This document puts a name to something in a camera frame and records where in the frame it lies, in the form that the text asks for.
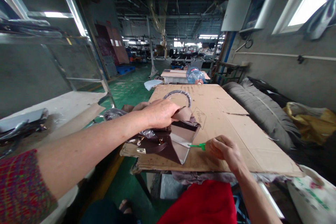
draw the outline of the green tool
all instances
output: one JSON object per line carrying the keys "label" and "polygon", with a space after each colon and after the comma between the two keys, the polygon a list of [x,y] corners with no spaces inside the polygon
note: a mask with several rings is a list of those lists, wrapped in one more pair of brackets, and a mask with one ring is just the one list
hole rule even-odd
{"label": "green tool", "polygon": [[189,147],[202,148],[202,151],[205,151],[205,143],[200,143],[199,145],[189,145]]}

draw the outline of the yellow plastic bag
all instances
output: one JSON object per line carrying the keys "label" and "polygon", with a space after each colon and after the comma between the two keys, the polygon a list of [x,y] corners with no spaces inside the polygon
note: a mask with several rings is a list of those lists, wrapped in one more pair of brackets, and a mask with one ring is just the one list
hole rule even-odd
{"label": "yellow plastic bag", "polygon": [[336,130],[336,115],[327,108],[311,108],[288,102],[283,110],[298,127],[304,141],[322,145]]}

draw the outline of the white electrical cabinet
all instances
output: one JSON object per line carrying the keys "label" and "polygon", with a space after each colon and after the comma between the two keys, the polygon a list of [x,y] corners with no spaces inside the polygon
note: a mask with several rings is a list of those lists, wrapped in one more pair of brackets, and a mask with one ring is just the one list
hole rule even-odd
{"label": "white electrical cabinet", "polygon": [[264,29],[277,0],[229,0],[221,31]]}

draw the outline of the foot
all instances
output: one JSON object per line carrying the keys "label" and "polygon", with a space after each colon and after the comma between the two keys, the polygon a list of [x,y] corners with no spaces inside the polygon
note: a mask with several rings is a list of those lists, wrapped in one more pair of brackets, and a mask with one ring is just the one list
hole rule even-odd
{"label": "foot", "polygon": [[127,199],[124,199],[119,206],[119,210],[122,211],[124,214],[128,214],[128,213],[131,214],[132,208],[130,206],[130,202],[128,202]]}

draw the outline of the red fabric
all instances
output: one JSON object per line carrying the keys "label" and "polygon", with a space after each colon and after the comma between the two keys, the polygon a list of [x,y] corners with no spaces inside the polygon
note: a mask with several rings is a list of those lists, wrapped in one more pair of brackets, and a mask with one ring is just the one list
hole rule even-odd
{"label": "red fabric", "polygon": [[230,184],[206,180],[192,184],[157,222],[236,224],[236,208]]}

